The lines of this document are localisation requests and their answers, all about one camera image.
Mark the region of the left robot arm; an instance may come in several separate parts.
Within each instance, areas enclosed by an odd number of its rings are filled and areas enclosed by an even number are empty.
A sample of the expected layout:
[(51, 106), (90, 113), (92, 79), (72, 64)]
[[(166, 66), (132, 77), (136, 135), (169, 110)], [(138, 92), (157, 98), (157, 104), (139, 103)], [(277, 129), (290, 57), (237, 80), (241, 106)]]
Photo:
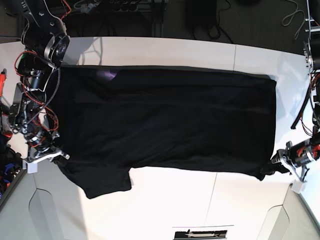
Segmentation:
[[(284, 149), (276, 151), (270, 162), (261, 168), (263, 175), (273, 175), (275, 172), (290, 173), (300, 183), (305, 182), (308, 171), (307, 165), (320, 159), (320, 2), (308, 0), (307, 2), (307, 41), (304, 43), (303, 54), (308, 69), (308, 89), (297, 117), (291, 129), (294, 130), (301, 122), (303, 131), (310, 137), (296, 145), (288, 141)], [(303, 123), (303, 115), (307, 103), (312, 110), (313, 128), (307, 131)]]

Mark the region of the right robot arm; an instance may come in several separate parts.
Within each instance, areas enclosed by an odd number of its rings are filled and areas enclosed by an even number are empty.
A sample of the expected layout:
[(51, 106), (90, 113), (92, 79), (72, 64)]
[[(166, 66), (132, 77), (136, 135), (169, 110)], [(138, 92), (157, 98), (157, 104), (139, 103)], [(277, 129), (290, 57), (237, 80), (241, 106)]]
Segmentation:
[(7, 0), (10, 13), (24, 17), (20, 41), (24, 51), (14, 70), (20, 81), (8, 112), (13, 134), (22, 134), (28, 145), (25, 164), (52, 161), (69, 155), (54, 146), (59, 120), (49, 104), (61, 81), (61, 64), (70, 43), (63, 18), (53, 15), (44, 0)]

